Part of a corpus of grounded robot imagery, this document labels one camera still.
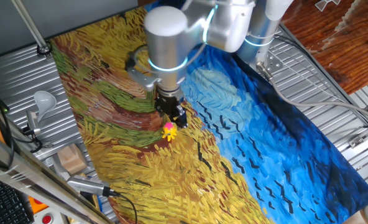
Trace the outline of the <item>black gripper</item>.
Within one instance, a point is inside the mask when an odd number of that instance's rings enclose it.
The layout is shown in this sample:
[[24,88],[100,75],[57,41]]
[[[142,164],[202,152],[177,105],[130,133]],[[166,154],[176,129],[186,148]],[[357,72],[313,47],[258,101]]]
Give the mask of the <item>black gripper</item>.
[[167,115],[170,121],[177,124],[179,128],[187,128],[186,110],[181,106],[183,99],[182,91],[157,91],[155,109],[161,117]]

